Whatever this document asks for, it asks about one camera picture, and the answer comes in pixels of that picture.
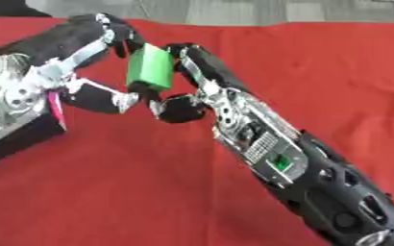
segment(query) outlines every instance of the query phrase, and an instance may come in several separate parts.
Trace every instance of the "table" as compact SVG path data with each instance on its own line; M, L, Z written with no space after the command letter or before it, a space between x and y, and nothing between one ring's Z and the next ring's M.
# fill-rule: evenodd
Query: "table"
M0 18L0 44L57 22ZM394 195L394 24L131 22L156 45L206 46ZM80 74L124 88L125 64L111 55ZM191 90L177 76L171 93ZM212 117L168 125L143 105L64 110L67 135L0 161L0 246L327 245L212 139Z

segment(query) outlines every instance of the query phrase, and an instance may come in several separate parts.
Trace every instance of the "robotic hand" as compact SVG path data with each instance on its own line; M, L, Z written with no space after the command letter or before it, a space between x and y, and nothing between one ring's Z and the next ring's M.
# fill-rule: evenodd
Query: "robotic hand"
M204 108L213 110L215 138L316 233L337 246L394 246L389 194L321 140L294 129L203 47L183 43L165 49L198 89L165 100L160 120L186 122L201 118Z
M138 94L78 78L114 47L125 58L145 40L109 14L74 16L54 28L0 47L0 158L65 131L59 101L90 111L123 113Z

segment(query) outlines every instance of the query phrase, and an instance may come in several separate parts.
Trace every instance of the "gray background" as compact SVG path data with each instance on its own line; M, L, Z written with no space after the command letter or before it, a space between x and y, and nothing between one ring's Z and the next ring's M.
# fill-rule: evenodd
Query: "gray background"
M27 0L54 16L109 12L125 18L199 25L286 21L394 22L393 2L371 0Z

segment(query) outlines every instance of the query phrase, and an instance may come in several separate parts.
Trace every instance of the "green cube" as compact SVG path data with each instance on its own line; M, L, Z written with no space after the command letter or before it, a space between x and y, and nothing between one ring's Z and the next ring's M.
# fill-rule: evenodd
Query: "green cube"
M127 71L127 86L146 83L157 91L169 89L173 79L173 58L157 46L146 43L132 53Z

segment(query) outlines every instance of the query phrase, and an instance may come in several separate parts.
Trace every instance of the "black robotic forearm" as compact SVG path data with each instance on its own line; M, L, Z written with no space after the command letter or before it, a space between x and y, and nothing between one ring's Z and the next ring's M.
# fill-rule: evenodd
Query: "black robotic forearm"
M178 70L198 87L190 100L195 109L203 104L216 114L215 138L311 229L337 246L394 246L389 194L322 141L291 127L207 50L191 43L167 49L179 60ZM160 119L181 118L170 105L172 100Z

